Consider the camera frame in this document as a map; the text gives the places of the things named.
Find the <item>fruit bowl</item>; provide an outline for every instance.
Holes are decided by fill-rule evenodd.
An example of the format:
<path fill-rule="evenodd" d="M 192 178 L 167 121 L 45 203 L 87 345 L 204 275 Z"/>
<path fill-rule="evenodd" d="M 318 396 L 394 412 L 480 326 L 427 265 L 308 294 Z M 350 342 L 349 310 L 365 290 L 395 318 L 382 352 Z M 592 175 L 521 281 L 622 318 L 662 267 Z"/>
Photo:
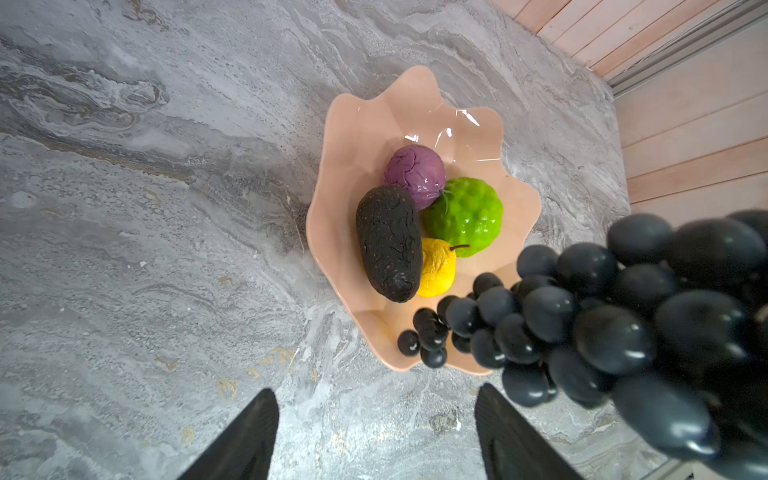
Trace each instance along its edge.
<path fill-rule="evenodd" d="M 326 116 L 323 153 L 315 194 L 306 217 L 306 238 L 317 265 L 357 323 L 373 353 L 390 369 L 405 372 L 421 362 L 397 348 L 397 337 L 412 329 L 413 313 L 432 309 L 445 295 L 466 296 L 472 281 L 493 272 L 511 286 L 515 262 L 541 212 L 538 193 L 509 175 L 502 165 L 504 128 L 490 108 L 456 109 L 440 95 L 435 75 L 422 66 L 405 71 L 372 100 L 341 94 Z M 430 147 L 445 162 L 447 178 L 474 177 L 491 185 L 504 204 L 502 231 L 485 250 L 457 262 L 456 278 L 443 296 L 415 296 L 395 303 L 379 295 L 362 267 L 355 213 L 363 195 L 382 183 L 392 154 L 407 144 Z M 476 375 L 489 370 L 448 341 L 448 360 Z"/>

